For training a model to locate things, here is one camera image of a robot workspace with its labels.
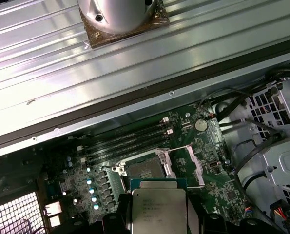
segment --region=red wire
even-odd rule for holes
[[[287,217],[285,216],[285,213],[283,212],[283,210],[282,210],[281,207],[278,208],[278,211],[279,211],[279,213],[282,215],[282,217],[283,217],[285,220],[287,220]]]

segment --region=wire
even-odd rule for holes
[[[282,217],[283,217],[285,220],[287,220],[287,217],[286,217],[285,213],[283,212],[282,208],[279,207],[278,210],[279,210],[279,213],[282,215]]]
[[[232,122],[229,122],[229,123],[221,123],[219,126],[220,127],[227,127],[227,126],[232,126],[232,125],[235,125],[235,124],[239,124],[239,123],[242,123],[242,122],[249,122],[249,123],[253,123],[255,124],[256,126],[260,127],[260,128],[263,128],[264,130],[267,130],[269,131],[271,134],[274,134],[274,133],[277,133],[278,131],[270,126],[267,126],[263,123],[260,123],[260,122],[257,122],[257,121],[254,121],[254,120],[251,120],[249,118],[246,118],[243,120],[241,119],[238,119],[238,120],[235,120],[235,121],[232,121]]]
[[[244,197],[247,199],[247,201],[252,205],[252,207],[254,208],[255,211],[259,212],[273,227],[277,228],[278,230],[281,230],[283,233],[284,231],[272,220],[270,219],[267,215],[265,215],[262,210],[254,204],[254,202],[251,200],[251,198],[248,196],[248,194],[246,193],[246,191],[243,189],[242,184],[240,182],[238,173],[239,171],[243,168],[243,166],[251,159],[253,158],[258,152],[268,148],[269,146],[271,146],[273,143],[278,142],[280,140],[282,140],[283,135],[281,135],[281,137],[279,137],[278,134],[272,135],[270,136],[270,138],[268,138],[266,141],[264,141],[263,143],[261,143],[260,145],[258,145],[256,148],[254,148],[250,153],[248,153],[238,164],[238,166],[236,167],[236,170],[234,172],[234,181],[235,184],[237,185],[237,187],[239,188],[240,192],[244,195]]]
[[[275,134],[275,133],[278,133],[278,130],[270,127],[270,126],[267,126],[263,123],[260,123],[260,122],[257,122],[257,121],[254,121],[254,120],[251,120],[251,119],[248,119],[246,118],[246,122],[250,122],[250,123],[253,123],[255,124],[256,126],[260,127],[260,128],[263,128],[264,130],[267,130],[269,131],[270,134]]]
[[[274,210],[274,212],[279,215],[280,217],[282,217],[282,215],[277,211],[277,210]]]
[[[279,137],[278,134],[274,134],[271,135],[270,138],[268,138],[267,140],[265,140],[264,142],[262,142],[260,145],[258,145],[257,147],[255,147],[250,153],[248,153],[238,164],[238,166],[236,167],[236,171],[235,173],[238,174],[238,172],[241,170],[241,168],[243,168],[243,166],[251,159],[254,157],[254,155],[256,155],[258,152],[268,148],[269,146],[271,146],[273,143],[277,142],[281,140],[281,138]]]
[[[227,126],[233,126],[233,125],[239,124],[239,123],[242,123],[242,121],[240,119],[235,120],[235,121],[231,121],[231,122],[228,122],[228,123],[221,123],[221,124],[219,124],[219,126],[220,127],[227,127]]]
[[[233,90],[233,91],[235,91],[235,92],[237,92],[237,93],[244,94],[244,95],[246,95],[246,96],[248,96],[248,97],[252,95],[251,93],[248,93],[248,92],[242,91],[242,90],[240,90],[240,89],[234,89],[234,88],[231,88],[231,87],[225,87],[225,88],[222,88],[222,89],[215,90],[214,92],[212,92],[212,93],[206,95],[204,98],[202,98],[202,100],[201,100],[200,103],[199,103],[199,107],[201,107],[202,103],[203,103],[206,99],[212,97],[214,94],[217,94],[217,93],[219,93],[219,92],[221,92],[221,91],[224,91],[224,90],[227,90],[227,89],[229,89],[229,90]]]
[[[255,141],[252,140],[252,139],[242,141],[242,142],[236,144],[236,145],[233,147],[232,155],[231,155],[231,164],[232,164],[232,165],[233,165],[234,153],[236,152],[236,150],[238,149],[238,147],[239,147],[240,145],[244,145],[244,144],[247,144],[247,143],[249,143],[249,142],[252,142],[252,144],[256,147],[256,143],[255,143]]]
[[[247,190],[248,186],[256,179],[261,178],[261,177],[265,177],[266,178],[266,173],[265,172],[261,172],[258,173],[256,175],[253,175],[250,179],[248,179],[248,181],[245,183],[245,185],[243,186],[244,190]]]

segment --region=motherboard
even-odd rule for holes
[[[69,135],[44,152],[49,200],[69,218],[94,222],[113,212],[134,178],[185,178],[205,210],[232,223],[245,198],[234,184],[231,160],[210,105],[193,103],[102,134]]]

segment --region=yellow wire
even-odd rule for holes
[[[280,217],[282,217],[282,215],[277,211],[277,210],[274,210],[275,211],[275,213],[277,214],[277,215],[279,215]]]

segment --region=green circuit board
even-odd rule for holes
[[[176,177],[187,179],[188,192],[199,195],[207,212],[221,214],[228,221],[239,223],[243,219],[245,199],[234,184],[233,167],[229,164],[218,122],[209,114],[212,111],[210,106],[199,108],[193,103],[99,135],[87,132],[82,136],[68,136],[68,144],[63,149],[47,152],[52,171],[49,181],[59,183],[56,187],[60,188],[60,192],[52,193],[55,194],[53,200],[61,198],[62,191],[68,191],[61,198],[68,215],[86,213],[90,222],[94,222],[98,215],[115,211],[119,194],[129,192],[131,178],[119,176],[112,170],[114,165],[150,150],[191,145],[202,165],[205,186],[199,187],[196,164],[185,148],[170,152]],[[206,122],[206,126],[196,126],[198,120]],[[151,163],[156,165],[155,154],[130,163],[135,165],[144,160],[147,160],[145,168]],[[143,176],[156,177],[151,172]],[[86,183],[88,179],[93,181],[92,184]],[[94,188],[94,195],[98,196],[100,207],[97,210],[91,200],[93,194],[89,193],[90,188]],[[73,204],[73,197],[79,197],[80,202]]]

